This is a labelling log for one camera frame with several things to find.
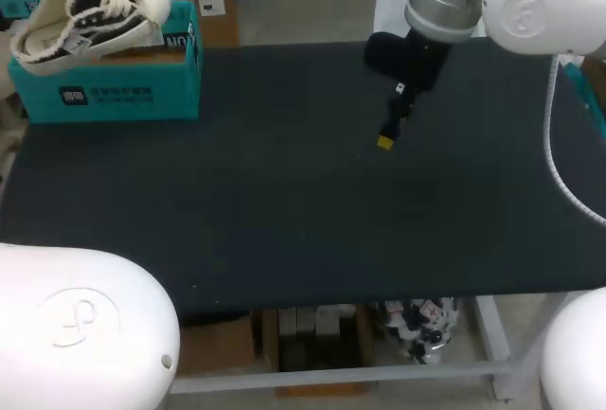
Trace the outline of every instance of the cable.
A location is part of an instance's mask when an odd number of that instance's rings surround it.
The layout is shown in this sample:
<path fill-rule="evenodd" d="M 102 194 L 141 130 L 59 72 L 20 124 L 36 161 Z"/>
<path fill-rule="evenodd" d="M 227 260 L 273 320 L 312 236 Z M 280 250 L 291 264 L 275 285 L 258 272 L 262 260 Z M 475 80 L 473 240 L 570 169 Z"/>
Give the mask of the cable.
<path fill-rule="evenodd" d="M 556 82 L 558 81 L 558 69 L 560 68 L 560 59 L 558 56 L 553 57 L 551 61 L 551 68 L 549 69 L 549 84 L 547 85 L 547 97 L 545 103 L 545 121 L 544 121 L 544 152 L 547 166 L 551 172 L 551 176 L 556 181 L 556 185 L 560 191 L 576 208 L 578 208 L 583 214 L 588 216 L 590 219 L 599 223 L 601 226 L 606 227 L 606 219 L 597 214 L 593 209 L 584 204 L 581 200 L 573 194 L 572 190 L 568 188 L 566 183 L 562 180 L 556 163 L 553 159 L 551 152 L 551 109 L 553 107 L 553 99 L 556 94 Z"/>

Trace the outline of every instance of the sneaker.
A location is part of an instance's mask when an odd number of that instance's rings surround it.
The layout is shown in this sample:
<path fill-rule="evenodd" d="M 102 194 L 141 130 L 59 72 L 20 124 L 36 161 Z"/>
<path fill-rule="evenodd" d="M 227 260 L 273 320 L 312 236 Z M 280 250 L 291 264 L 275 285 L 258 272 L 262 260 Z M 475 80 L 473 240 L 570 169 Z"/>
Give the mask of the sneaker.
<path fill-rule="evenodd" d="M 40 0 L 10 46 L 17 62 L 49 76 L 148 41 L 170 0 Z"/>

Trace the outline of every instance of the robot logo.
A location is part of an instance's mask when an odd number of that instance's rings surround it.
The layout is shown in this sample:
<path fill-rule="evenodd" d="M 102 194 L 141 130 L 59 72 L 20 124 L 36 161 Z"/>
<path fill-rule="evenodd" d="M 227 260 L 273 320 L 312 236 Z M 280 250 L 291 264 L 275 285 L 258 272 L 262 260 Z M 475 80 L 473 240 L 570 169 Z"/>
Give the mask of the robot logo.
<path fill-rule="evenodd" d="M 542 0 L 507 0 L 503 8 L 503 25 L 513 36 L 531 38 L 545 28 L 545 6 Z"/>
<path fill-rule="evenodd" d="M 116 305 L 92 289 L 68 289 L 50 296 L 40 307 L 40 334 L 53 347 L 104 342 L 119 330 Z"/>

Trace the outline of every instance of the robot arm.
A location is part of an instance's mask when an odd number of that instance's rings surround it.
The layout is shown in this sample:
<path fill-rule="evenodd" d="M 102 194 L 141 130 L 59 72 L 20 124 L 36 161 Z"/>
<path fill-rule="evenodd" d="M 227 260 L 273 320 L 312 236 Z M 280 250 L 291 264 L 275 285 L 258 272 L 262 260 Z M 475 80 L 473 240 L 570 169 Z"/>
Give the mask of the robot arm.
<path fill-rule="evenodd" d="M 522 54 L 606 57 L 606 0 L 409 0 L 405 15 L 423 36 L 454 44 L 480 17 L 500 46 Z"/>
<path fill-rule="evenodd" d="M 515 53 L 606 58 L 606 0 L 483 0 L 482 17 Z"/>

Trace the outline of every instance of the black table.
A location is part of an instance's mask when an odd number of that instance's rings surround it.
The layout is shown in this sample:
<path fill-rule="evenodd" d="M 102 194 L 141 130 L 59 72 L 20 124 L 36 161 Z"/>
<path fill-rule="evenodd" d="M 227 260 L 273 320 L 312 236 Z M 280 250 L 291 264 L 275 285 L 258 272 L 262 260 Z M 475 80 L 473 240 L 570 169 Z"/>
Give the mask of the black table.
<path fill-rule="evenodd" d="M 185 318 L 606 285 L 606 231 L 545 163 L 549 58 L 460 45 L 382 152 L 394 83 L 362 53 L 207 50 L 198 122 L 31 126 L 0 241 L 129 258 Z M 606 155 L 563 78 L 552 134 L 566 184 L 606 213 Z"/>

